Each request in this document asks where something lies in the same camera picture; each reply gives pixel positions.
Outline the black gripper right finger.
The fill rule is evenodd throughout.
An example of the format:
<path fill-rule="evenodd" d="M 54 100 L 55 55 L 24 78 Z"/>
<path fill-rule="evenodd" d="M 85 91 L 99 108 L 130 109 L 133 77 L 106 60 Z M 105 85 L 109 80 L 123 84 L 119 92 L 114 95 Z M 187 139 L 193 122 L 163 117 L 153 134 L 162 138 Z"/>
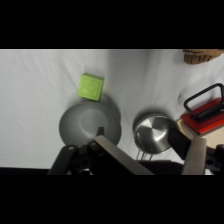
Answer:
<path fill-rule="evenodd" d="M 207 154 L 206 140 L 195 136 L 189 140 L 183 133 L 175 128 L 168 131 L 168 143 L 184 161 L 183 175 L 203 175 Z"/>

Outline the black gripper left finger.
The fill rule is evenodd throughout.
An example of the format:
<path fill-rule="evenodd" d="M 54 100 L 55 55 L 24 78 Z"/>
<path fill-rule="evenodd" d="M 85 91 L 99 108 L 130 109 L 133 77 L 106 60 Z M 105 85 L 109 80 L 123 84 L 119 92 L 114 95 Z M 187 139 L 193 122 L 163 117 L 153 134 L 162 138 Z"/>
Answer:
<path fill-rule="evenodd" d="M 96 154 L 94 169 L 99 173 L 119 175 L 152 175 L 142 164 L 133 160 L 104 136 L 104 128 L 99 127 L 94 138 Z"/>

